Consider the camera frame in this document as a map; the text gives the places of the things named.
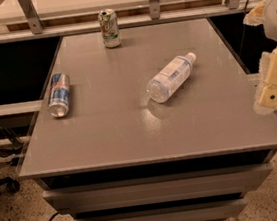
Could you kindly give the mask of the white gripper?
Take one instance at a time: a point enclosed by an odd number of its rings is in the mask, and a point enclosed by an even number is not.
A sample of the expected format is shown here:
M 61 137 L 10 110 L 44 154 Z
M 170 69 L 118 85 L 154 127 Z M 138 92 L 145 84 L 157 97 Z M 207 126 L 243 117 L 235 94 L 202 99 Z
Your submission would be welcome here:
M 245 25 L 263 25 L 267 38 L 277 41 L 277 0 L 259 2 L 243 19 Z M 267 115 L 277 110 L 277 47 L 263 52 L 259 64 L 259 84 L 255 92 L 253 110 Z

